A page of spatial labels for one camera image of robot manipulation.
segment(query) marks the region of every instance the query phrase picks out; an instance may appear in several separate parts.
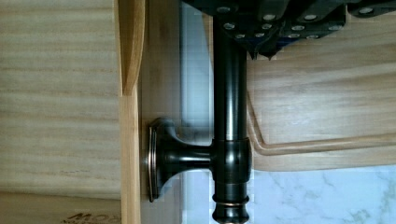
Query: metal pipe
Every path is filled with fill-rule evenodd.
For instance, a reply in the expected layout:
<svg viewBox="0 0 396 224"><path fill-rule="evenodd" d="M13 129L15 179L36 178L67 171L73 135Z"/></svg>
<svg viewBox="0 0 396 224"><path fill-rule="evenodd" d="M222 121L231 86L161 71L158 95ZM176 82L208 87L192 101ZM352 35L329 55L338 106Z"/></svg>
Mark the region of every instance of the metal pipe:
<svg viewBox="0 0 396 224"><path fill-rule="evenodd" d="M251 152L247 138L247 53L213 22L215 136L211 171L219 223L245 223Z"/></svg>

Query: wooden panel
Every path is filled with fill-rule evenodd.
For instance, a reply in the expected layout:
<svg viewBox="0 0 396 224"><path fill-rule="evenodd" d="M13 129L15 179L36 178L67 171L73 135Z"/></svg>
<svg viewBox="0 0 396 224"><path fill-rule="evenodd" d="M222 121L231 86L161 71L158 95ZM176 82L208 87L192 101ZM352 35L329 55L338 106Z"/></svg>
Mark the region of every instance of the wooden panel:
<svg viewBox="0 0 396 224"><path fill-rule="evenodd" d="M113 5L0 0L0 190L120 197Z"/></svg>
<svg viewBox="0 0 396 224"><path fill-rule="evenodd" d="M168 117L180 124L179 2L150 0L139 85L141 223L181 223L180 180L172 179L165 194L149 202L147 152L149 124Z"/></svg>
<svg viewBox="0 0 396 224"><path fill-rule="evenodd" d="M248 62L256 169L396 163L395 18L349 18L332 36Z"/></svg>
<svg viewBox="0 0 396 224"><path fill-rule="evenodd" d="M0 192L2 224L120 224L120 201Z"/></svg>

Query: wooden cutting board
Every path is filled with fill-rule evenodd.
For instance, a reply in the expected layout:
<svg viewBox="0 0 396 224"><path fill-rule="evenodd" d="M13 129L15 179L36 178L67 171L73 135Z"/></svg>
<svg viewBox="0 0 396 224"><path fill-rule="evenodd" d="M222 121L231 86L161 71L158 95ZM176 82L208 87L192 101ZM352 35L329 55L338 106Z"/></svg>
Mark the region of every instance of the wooden cutting board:
<svg viewBox="0 0 396 224"><path fill-rule="evenodd" d="M348 15L342 31L248 60L256 169L396 163L395 15Z"/></svg>

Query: wall mount flange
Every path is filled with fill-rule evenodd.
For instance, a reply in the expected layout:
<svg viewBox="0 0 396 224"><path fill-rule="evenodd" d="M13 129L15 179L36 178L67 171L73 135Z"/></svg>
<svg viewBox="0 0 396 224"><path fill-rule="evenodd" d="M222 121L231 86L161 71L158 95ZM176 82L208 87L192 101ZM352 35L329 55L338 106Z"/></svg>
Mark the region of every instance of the wall mount flange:
<svg viewBox="0 0 396 224"><path fill-rule="evenodd" d="M210 148L180 140L175 123L155 119L148 128L148 197L153 203L161 196L164 184L174 175L192 169L210 168Z"/></svg>

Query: towel bar post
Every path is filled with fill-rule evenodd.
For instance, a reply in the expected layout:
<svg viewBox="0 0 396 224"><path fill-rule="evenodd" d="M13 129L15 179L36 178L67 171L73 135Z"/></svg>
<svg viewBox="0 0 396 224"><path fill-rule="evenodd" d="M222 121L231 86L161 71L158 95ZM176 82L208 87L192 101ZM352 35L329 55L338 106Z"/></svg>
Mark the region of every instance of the towel bar post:
<svg viewBox="0 0 396 224"><path fill-rule="evenodd" d="M210 169L215 181L213 218L218 223L248 221L247 182L251 151L247 137L247 52L214 22L215 134L212 145L192 146L177 138L170 119L156 119L149 128L149 199L160 197L173 175Z"/></svg>
<svg viewBox="0 0 396 224"><path fill-rule="evenodd" d="M215 135L212 174L219 223L245 223L251 151L247 136L247 52L214 18Z"/></svg>

